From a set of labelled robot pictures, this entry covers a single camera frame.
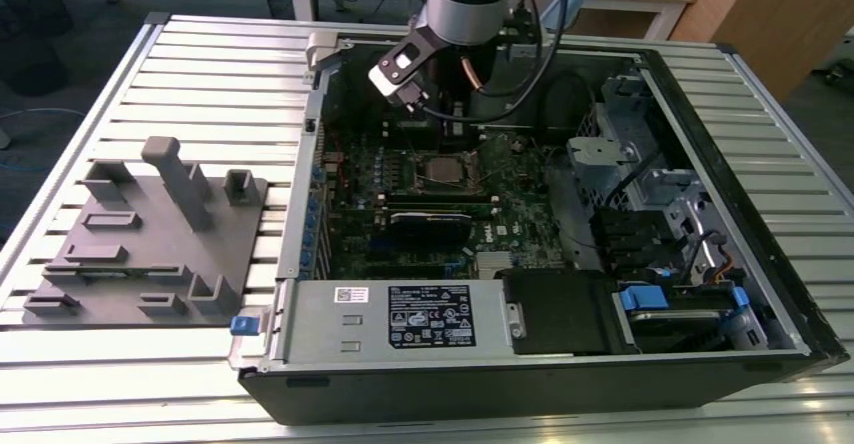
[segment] floor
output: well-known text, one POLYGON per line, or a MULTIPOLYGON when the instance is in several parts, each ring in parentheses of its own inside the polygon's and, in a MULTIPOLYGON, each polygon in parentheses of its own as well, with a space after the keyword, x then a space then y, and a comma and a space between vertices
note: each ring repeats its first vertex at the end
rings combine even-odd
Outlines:
MULTIPOLYGON (((290 0, 270 0, 270 6, 268 0, 120 0, 112 5, 104 0, 64 1, 75 28, 55 39, 54 45, 71 71, 71 84, 48 96, 23 98, 0 82, 0 116, 30 108, 68 108, 86 112, 152 11, 270 18, 272 8, 276 17, 292 15, 290 0)), ((406 0, 347 0, 338 5, 333 0, 321 0, 319 7, 323 20, 377 24, 403 24, 413 9, 406 0), (347 11, 339 12, 341 4, 347 11)), ((854 135, 846 132, 846 117, 854 115, 854 93, 830 88, 818 77, 812 77, 785 107, 844 181, 854 187, 854 153, 850 152, 854 135)), ((12 146, 0 151, 0 245, 79 121, 75 115, 62 113, 22 114, 0 120, 3 131, 14 139, 12 146)))

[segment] warning symbol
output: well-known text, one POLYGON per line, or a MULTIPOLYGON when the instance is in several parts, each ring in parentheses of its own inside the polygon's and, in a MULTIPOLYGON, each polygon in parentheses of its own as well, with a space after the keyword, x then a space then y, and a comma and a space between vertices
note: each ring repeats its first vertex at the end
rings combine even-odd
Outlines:
POLYGON ((390 324, 393 326, 406 326, 406 312, 393 312, 390 324))

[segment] slotted aluminum surface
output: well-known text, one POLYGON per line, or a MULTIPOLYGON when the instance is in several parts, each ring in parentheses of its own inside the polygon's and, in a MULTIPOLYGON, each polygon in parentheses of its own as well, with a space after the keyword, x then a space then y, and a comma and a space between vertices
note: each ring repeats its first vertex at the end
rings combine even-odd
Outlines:
MULTIPOLYGON (((143 29, 0 255, 8 270, 0 274, 0 324, 20 323, 22 305, 39 286, 43 263, 55 256, 88 198, 88 191, 75 184, 88 162, 130 159, 132 172, 152 173, 139 160, 150 135, 182 139, 182 157, 202 162, 206 175, 223 175, 239 166, 271 181, 244 305, 271 302, 309 92, 303 51, 313 31, 341 26, 174 16, 166 26, 143 29)), ((405 31, 347 26, 351 33, 405 31)), ((566 42, 646 46, 661 52, 801 278, 850 344, 852 196, 766 99, 738 57, 702 44, 601 38, 566 42)), ((226 361, 231 346, 226 329, 0 333, 0 432, 12 433, 0 439, 343 442, 362 436, 370 442, 705 443, 744 439, 749 432, 754 441, 837 444, 854 435, 846 417, 854 412, 850 362, 794 383, 752 388, 694 410, 405 427, 283 427, 238 385, 226 361)))

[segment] power supply label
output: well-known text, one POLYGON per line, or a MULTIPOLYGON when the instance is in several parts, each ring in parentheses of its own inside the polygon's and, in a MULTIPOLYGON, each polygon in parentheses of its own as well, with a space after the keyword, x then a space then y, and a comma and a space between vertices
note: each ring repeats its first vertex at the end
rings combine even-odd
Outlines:
POLYGON ((474 346, 469 286, 390 287, 389 343, 395 349, 474 346))

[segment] green circuit board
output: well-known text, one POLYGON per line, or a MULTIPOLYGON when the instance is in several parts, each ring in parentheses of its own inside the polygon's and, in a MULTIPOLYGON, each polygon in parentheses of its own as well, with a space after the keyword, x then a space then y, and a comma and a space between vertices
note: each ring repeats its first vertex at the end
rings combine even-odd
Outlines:
POLYGON ((493 132, 467 152, 395 149, 366 137, 327 151, 334 279, 477 278, 478 253, 495 251, 510 253, 514 266, 566 266, 543 185, 553 149, 493 132), (470 216, 469 239, 390 249, 382 229, 397 213, 470 216))

